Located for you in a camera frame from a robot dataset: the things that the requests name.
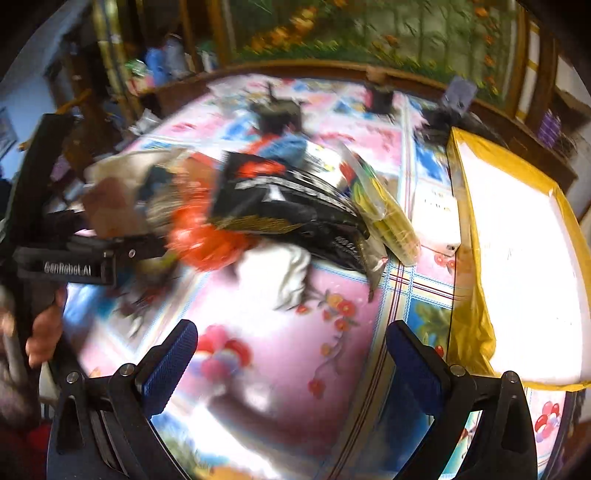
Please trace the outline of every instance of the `white paper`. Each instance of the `white paper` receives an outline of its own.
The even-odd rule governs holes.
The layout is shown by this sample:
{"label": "white paper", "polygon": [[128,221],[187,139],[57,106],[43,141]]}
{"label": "white paper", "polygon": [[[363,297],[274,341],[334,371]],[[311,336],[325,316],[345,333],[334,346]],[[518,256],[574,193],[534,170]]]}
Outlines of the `white paper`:
{"label": "white paper", "polygon": [[565,385],[591,379],[582,274],[555,198],[460,146],[496,336],[492,368]]}

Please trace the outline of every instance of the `blue gripper pad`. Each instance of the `blue gripper pad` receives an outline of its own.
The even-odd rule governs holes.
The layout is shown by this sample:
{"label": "blue gripper pad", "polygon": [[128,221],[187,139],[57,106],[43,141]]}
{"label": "blue gripper pad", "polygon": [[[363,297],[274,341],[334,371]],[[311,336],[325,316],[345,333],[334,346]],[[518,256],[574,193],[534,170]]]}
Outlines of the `blue gripper pad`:
{"label": "blue gripper pad", "polygon": [[396,374],[402,375],[422,411],[437,417],[450,389],[445,362],[433,348],[423,345],[402,320],[388,325],[386,346],[396,363]]}
{"label": "blue gripper pad", "polygon": [[197,327],[181,320],[162,345],[153,346],[138,365],[135,386],[146,418],[163,412],[197,346]]}

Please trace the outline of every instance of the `blue cloth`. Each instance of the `blue cloth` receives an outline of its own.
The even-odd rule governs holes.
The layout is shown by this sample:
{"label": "blue cloth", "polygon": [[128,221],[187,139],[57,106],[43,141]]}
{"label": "blue cloth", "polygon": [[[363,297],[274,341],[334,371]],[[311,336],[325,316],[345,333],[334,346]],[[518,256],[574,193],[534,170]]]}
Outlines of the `blue cloth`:
{"label": "blue cloth", "polygon": [[308,143],[300,135],[287,134],[262,148],[259,157],[288,163],[292,167],[300,168],[304,164]]}
{"label": "blue cloth", "polygon": [[152,72],[154,86],[165,85],[172,80],[172,75],[166,63],[166,55],[159,48],[149,48],[146,53],[146,65]]}

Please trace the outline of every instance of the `red logo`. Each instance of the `red logo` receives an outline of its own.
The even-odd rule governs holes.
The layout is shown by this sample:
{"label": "red logo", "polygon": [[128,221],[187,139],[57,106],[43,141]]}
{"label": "red logo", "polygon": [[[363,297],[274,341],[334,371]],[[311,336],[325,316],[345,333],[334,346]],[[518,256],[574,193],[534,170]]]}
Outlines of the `red logo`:
{"label": "red logo", "polygon": [[243,179],[253,179],[259,175],[273,175],[283,172],[285,172],[285,166],[276,161],[247,161],[242,167],[240,167],[237,176]]}

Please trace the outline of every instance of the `table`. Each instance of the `table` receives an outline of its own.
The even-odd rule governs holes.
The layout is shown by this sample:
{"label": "table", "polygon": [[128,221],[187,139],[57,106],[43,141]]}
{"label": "table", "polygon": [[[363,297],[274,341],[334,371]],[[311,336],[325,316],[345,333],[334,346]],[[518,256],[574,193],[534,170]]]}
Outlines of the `table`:
{"label": "table", "polygon": [[[409,215],[418,183],[451,192],[444,150],[414,139],[427,102],[397,93],[397,114],[380,117],[363,111],[364,88],[354,83],[261,75],[224,81],[235,92],[231,100],[237,108],[264,96],[269,81],[278,97],[305,101],[304,126],[312,140],[347,143],[395,186]],[[215,98],[205,95],[130,150],[182,146],[222,160],[224,150],[239,151],[258,139],[253,125],[245,109],[226,118]],[[368,303],[362,275],[315,261],[307,301],[280,313],[260,311],[228,269],[203,274],[179,267],[149,296],[136,278],[116,294],[70,285],[66,332],[80,363],[94,376],[139,361],[181,318],[194,321],[200,335],[223,339],[215,355],[224,355],[223,345],[231,340],[243,360],[231,380],[205,379],[204,355],[197,353],[165,412],[152,420],[196,478],[391,479],[433,419],[420,412],[395,375],[385,328],[404,319],[424,343],[445,355],[454,268],[453,258],[423,248],[416,267],[390,262]],[[356,324],[336,339],[338,315],[345,311]],[[133,321],[130,312],[143,322]],[[563,422],[566,394],[526,389],[526,396],[542,475]],[[558,411],[554,428],[542,435],[552,409]],[[454,477],[478,420],[478,413],[470,415],[442,478]]]}

